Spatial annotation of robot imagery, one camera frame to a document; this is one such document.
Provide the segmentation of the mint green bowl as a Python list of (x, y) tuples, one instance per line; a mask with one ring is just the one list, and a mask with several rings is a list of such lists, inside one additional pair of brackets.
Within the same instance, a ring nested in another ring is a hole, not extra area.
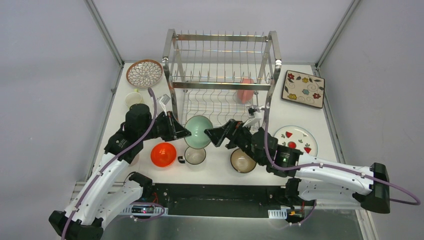
[(189, 147), (203, 149), (211, 143), (210, 138), (204, 133), (206, 129), (213, 128), (212, 122), (207, 117), (195, 115), (186, 122), (185, 128), (191, 132), (191, 136), (184, 138)]

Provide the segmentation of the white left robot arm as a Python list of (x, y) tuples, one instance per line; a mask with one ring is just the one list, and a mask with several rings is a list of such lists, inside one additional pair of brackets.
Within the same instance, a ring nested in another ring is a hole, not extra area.
[(108, 194), (117, 177), (144, 148), (144, 142), (156, 138), (170, 142), (190, 135), (171, 111), (152, 115), (146, 104), (132, 105), (125, 121), (109, 138), (94, 173), (63, 211), (51, 213), (49, 223), (63, 240), (101, 239), (106, 227), (124, 208), (137, 200), (144, 203), (152, 198), (152, 180), (137, 172), (131, 173), (114, 194)]

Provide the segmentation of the pink mug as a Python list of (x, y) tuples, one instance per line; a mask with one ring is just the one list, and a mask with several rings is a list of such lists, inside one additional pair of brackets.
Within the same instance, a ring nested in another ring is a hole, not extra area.
[[(251, 78), (243, 78), (240, 83), (253, 84), (254, 81)], [(249, 101), (251, 101), (253, 98), (253, 95), (254, 95), (254, 90), (239, 89), (237, 91), (237, 98), (242, 104), (246, 104)]]

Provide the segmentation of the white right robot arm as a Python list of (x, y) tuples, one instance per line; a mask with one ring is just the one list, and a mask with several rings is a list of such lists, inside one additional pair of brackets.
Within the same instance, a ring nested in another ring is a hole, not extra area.
[(238, 148), (268, 173), (287, 178), (282, 204), (292, 206), (302, 201), (334, 200), (359, 203), (368, 211), (390, 213), (390, 190), (386, 166), (343, 165), (327, 161), (278, 143), (262, 127), (255, 133), (242, 121), (229, 120), (225, 125), (204, 130), (215, 147), (225, 139), (227, 149)]

